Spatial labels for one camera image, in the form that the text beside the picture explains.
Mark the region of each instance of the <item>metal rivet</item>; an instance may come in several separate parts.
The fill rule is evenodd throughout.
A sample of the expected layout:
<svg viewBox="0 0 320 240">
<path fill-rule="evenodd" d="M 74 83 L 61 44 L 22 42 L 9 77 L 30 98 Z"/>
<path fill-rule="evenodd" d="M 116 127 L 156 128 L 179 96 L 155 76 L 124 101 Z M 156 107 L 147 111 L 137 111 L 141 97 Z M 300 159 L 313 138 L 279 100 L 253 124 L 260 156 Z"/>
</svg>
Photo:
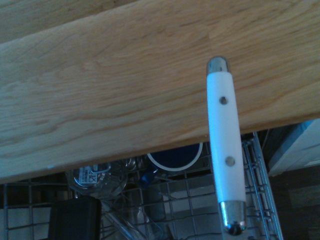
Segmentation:
<svg viewBox="0 0 320 240">
<path fill-rule="evenodd" d="M 222 97 L 220 97 L 219 102 L 220 102 L 222 105 L 226 105 L 226 104 L 228 103 L 228 100 L 226 99 L 225 96 L 222 96 Z"/>
<path fill-rule="evenodd" d="M 235 165 L 236 160 L 235 160 L 232 156 L 228 156 L 228 157 L 225 159 L 225 163 L 226 163 L 229 167 L 232 167 L 233 165 Z"/>
</svg>

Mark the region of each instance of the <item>metal end cap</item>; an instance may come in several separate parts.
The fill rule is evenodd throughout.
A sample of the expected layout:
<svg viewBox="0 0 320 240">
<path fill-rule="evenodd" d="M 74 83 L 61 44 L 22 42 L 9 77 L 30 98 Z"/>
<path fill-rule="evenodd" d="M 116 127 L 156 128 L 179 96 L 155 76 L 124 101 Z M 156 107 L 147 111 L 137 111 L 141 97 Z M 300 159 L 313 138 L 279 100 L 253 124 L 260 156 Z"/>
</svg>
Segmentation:
<svg viewBox="0 0 320 240">
<path fill-rule="evenodd" d="M 223 56 L 216 56 L 211 58 L 211 60 L 206 65 L 207 76 L 216 72 L 230 72 L 228 61 Z"/>
<path fill-rule="evenodd" d="M 223 228 L 230 235 L 240 235 L 246 229 L 246 202 L 222 201 L 219 204 Z"/>
<path fill-rule="evenodd" d="M 224 229 L 232 236 L 240 235 L 246 229 L 246 222 L 242 221 L 240 223 L 231 223 L 224 226 Z"/>
</svg>

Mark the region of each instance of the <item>white handle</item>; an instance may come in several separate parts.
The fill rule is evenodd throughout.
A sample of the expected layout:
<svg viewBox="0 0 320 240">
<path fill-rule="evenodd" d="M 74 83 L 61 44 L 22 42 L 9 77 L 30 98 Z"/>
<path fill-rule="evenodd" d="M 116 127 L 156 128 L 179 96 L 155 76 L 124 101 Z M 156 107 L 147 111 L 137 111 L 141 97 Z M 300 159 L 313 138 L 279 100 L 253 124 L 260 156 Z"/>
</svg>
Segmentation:
<svg viewBox="0 0 320 240">
<path fill-rule="evenodd" d="M 232 75 L 207 76 L 210 146 L 218 202 L 246 201 L 244 162 Z"/>
</svg>

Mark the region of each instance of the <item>dishwasher rack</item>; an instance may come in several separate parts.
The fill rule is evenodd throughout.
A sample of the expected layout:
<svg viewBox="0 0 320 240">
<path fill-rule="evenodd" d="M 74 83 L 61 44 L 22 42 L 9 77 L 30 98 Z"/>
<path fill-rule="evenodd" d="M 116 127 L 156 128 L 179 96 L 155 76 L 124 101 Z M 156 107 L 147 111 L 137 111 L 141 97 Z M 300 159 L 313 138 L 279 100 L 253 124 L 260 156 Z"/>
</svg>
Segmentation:
<svg viewBox="0 0 320 240">
<path fill-rule="evenodd" d="M 143 213 L 135 226 L 147 236 L 154 239 L 150 232 L 154 225 L 160 226 L 169 239 L 174 240 L 283 240 L 280 223 L 273 199 L 266 166 L 262 156 L 257 133 L 242 140 L 242 151 L 246 185 L 247 230 L 235 238 L 222 233 L 218 214 L 218 203 L 213 181 L 209 143 L 203 144 L 202 153 L 190 168 L 177 174 L 162 174 L 146 191 L 137 187 L 140 176 L 150 163 L 147 156 L 134 158 L 135 169 L 129 171 L 125 189 L 114 201 L 123 197 L 125 204 L 117 207 L 122 214 Z M 28 188 L 29 201 L 23 205 L 9 205 L 9 188 L 24 186 Z M 50 207 L 50 202 L 33 203 L 33 189 L 37 186 L 60 186 L 66 191 L 66 199 L 74 198 L 77 193 L 71 191 L 66 183 L 43 183 L 33 179 L 5 184 L 4 196 L 4 239 L 11 240 L 10 233 L 26 230 L 26 240 L 39 239 L 35 236 L 37 226 L 48 226 L 49 221 L 35 222 L 34 210 L 37 207 Z M 10 209 L 28 209 L 28 224 L 9 226 Z M 102 218 L 101 240 L 112 240 L 117 230 Z"/>
</svg>

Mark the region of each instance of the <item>wooden board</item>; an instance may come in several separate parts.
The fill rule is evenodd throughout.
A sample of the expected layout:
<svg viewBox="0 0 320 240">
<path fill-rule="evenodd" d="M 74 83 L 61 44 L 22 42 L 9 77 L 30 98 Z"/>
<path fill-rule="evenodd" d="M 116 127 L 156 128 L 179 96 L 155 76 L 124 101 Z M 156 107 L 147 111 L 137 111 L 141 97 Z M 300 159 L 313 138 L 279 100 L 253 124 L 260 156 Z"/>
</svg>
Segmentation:
<svg viewBox="0 0 320 240">
<path fill-rule="evenodd" d="M 0 44 L 136 0 L 0 0 Z"/>
<path fill-rule="evenodd" d="M 317 1 L 141 0 L 0 44 L 0 183 L 208 140 L 206 64 L 242 133 L 320 116 Z"/>
</svg>

